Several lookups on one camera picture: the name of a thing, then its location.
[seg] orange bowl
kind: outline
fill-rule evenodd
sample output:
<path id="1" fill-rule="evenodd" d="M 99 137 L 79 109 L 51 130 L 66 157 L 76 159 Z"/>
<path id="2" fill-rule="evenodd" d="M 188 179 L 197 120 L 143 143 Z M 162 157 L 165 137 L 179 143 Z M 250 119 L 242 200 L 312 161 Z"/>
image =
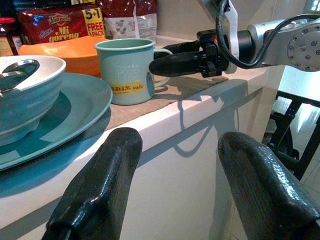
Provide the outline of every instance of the orange bowl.
<path id="1" fill-rule="evenodd" d="M 66 61 L 66 72 L 99 76 L 99 61 L 94 45 L 106 40 L 105 38 L 83 36 L 66 41 L 22 45 L 18 53 L 19 55 L 58 57 Z"/>

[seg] bowl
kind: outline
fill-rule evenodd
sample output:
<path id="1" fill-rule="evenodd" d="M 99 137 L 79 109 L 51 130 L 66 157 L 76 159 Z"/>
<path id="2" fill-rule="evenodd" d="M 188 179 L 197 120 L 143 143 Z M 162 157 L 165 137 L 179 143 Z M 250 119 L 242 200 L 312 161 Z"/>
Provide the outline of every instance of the bowl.
<path id="1" fill-rule="evenodd" d="M 100 67 L 94 45 L 105 40 L 105 38 L 83 36 L 66 41 L 22 45 L 18 53 L 62 58 L 66 61 L 66 72 L 97 77 L 100 75 Z"/>
<path id="2" fill-rule="evenodd" d="M 15 88 L 0 95 L 0 146 L 18 141 L 34 131 L 59 96 L 60 76 L 65 71 L 66 62 L 58 57 L 0 57 L 0 73 L 10 64 L 26 59 L 37 60 L 40 66 Z"/>

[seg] teal plate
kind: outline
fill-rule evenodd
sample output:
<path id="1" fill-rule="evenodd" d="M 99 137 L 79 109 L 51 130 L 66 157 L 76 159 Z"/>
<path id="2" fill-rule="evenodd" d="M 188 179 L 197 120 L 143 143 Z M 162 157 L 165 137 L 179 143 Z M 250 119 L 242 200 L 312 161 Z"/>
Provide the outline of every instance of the teal plate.
<path id="1" fill-rule="evenodd" d="M 60 94 L 38 128 L 0 147 L 0 171 L 24 163 L 76 137 L 93 125 L 112 100 L 110 86 L 99 78 L 64 73 Z"/>

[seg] jar lid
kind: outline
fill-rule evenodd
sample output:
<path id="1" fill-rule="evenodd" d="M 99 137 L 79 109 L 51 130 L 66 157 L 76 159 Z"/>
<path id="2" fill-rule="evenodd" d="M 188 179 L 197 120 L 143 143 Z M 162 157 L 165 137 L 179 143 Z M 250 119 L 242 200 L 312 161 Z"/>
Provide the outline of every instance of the jar lid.
<path id="1" fill-rule="evenodd" d="M 16 22 L 14 17 L 0 17 L 0 24 L 13 24 Z"/>

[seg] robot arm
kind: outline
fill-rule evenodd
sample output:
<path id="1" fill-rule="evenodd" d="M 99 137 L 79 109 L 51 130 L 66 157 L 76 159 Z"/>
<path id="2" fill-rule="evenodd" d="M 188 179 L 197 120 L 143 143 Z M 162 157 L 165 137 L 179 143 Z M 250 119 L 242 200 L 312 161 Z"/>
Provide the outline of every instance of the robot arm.
<path id="1" fill-rule="evenodd" d="M 238 31 L 238 14 L 230 0 L 198 0 L 216 29 L 197 33 L 197 41 L 170 45 L 174 54 L 156 58 L 153 74 L 203 77 L 243 69 L 287 65 L 306 72 L 320 70 L 320 15 L 303 14 L 287 20 L 253 24 Z M 228 23 L 223 29 L 223 20 Z"/>

